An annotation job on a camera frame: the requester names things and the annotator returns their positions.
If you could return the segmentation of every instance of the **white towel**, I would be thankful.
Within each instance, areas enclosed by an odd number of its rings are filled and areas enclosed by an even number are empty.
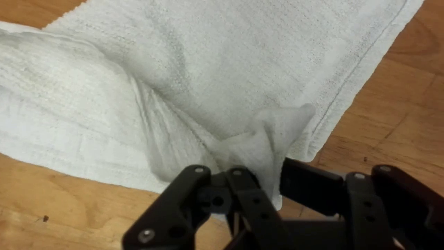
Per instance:
[[[189,164],[248,167],[279,205],[422,0],[89,0],[1,24],[0,152],[161,192]]]

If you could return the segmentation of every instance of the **towel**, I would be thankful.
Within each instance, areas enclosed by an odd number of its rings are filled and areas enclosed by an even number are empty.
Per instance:
[[[89,0],[0,24],[0,152],[161,192],[248,167],[279,206],[422,0]]]

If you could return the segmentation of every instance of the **wooden floor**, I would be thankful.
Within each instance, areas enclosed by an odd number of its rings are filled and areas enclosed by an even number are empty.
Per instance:
[[[0,0],[0,20],[44,27],[82,0]],[[444,2],[425,6],[343,117],[315,166],[365,171],[387,163],[444,195]],[[1,249],[119,249],[125,230],[155,199],[148,192],[71,178],[0,156]],[[319,218],[286,203],[287,218]],[[223,224],[201,249],[229,241]]]

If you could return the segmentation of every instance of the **wooden surface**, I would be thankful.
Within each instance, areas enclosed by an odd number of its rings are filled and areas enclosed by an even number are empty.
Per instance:
[[[80,0],[0,0],[0,20],[44,27]],[[345,174],[387,163],[444,195],[444,2],[426,0],[355,99],[315,166]],[[0,156],[0,249],[119,249],[155,195],[71,178]],[[319,218],[286,202],[286,218]],[[201,249],[229,239],[212,220]]]

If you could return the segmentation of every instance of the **wood grain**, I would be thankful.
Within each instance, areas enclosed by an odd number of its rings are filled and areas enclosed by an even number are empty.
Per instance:
[[[42,28],[82,0],[0,0],[0,20]],[[426,0],[314,161],[345,174],[394,164],[444,195],[444,2]],[[119,249],[155,195],[67,177],[0,156],[1,249]],[[284,218],[321,216],[284,202]],[[211,220],[200,249],[222,249]]]

